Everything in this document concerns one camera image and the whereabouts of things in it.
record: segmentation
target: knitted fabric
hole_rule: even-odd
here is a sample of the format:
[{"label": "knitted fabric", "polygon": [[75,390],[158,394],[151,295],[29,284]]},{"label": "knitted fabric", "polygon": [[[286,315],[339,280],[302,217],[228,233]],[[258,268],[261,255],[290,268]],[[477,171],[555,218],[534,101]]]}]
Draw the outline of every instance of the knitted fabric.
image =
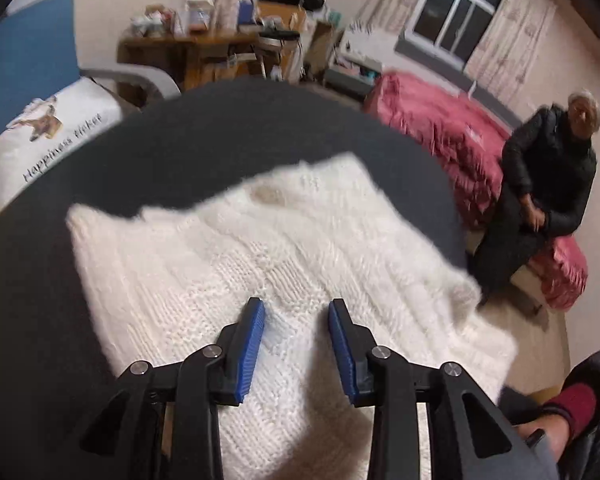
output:
[{"label": "knitted fabric", "polygon": [[[401,218],[352,155],[276,169],[191,210],[123,219],[76,205],[67,221],[115,373],[138,359],[181,361],[213,343],[250,296],[264,300],[251,392],[219,411],[228,480],[366,478],[373,409],[353,408],[342,391],[332,298],[378,344],[431,367],[457,361],[491,399],[515,356],[512,338],[477,315],[475,282]],[[419,421],[424,436],[422,410]],[[421,454],[430,478],[427,444]]]}]

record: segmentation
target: person's hand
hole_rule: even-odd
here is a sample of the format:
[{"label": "person's hand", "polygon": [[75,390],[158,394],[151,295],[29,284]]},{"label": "person's hand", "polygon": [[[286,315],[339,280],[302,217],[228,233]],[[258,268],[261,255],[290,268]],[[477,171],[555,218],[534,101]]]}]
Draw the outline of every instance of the person's hand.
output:
[{"label": "person's hand", "polygon": [[544,223],[546,222],[544,211],[536,207],[530,194],[523,196],[520,199],[520,203],[522,204],[522,209],[525,211],[526,222],[537,233],[544,227]]},{"label": "person's hand", "polygon": [[567,419],[557,413],[550,413],[516,426],[516,431],[523,440],[528,439],[535,430],[544,430],[555,461],[558,462],[569,443],[570,429]]}]

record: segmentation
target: metal screw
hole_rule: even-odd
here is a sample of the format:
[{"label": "metal screw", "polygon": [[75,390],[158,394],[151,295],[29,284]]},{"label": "metal screw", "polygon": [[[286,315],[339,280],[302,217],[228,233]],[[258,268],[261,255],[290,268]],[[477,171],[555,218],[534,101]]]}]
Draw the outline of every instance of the metal screw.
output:
[{"label": "metal screw", "polygon": [[218,345],[208,345],[202,349],[202,355],[209,357],[210,359],[220,357],[222,355],[222,349]]},{"label": "metal screw", "polygon": [[462,373],[462,368],[458,363],[445,363],[442,369],[445,371],[445,374],[452,377],[458,377]]},{"label": "metal screw", "polygon": [[133,375],[143,375],[148,369],[149,363],[147,361],[136,361],[129,367]]},{"label": "metal screw", "polygon": [[378,359],[387,359],[391,355],[391,350],[389,350],[386,346],[374,346],[371,349],[371,353]]}]

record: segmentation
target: black jacket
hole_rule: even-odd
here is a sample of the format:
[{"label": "black jacket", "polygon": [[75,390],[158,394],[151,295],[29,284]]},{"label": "black jacket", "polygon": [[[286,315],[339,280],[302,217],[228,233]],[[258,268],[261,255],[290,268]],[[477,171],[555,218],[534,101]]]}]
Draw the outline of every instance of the black jacket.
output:
[{"label": "black jacket", "polygon": [[558,105],[540,108],[502,150],[504,180],[519,197],[531,193],[549,237],[569,235],[582,222],[596,163],[591,141],[574,137]]}]

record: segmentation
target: white cushion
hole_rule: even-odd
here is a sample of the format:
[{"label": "white cushion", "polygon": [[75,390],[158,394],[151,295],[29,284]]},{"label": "white cushion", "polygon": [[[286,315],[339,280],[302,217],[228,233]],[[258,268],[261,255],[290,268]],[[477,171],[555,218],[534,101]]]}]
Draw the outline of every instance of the white cushion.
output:
[{"label": "white cushion", "polygon": [[0,211],[67,153],[122,117],[115,97],[87,78],[45,101],[35,99],[0,134]]}]

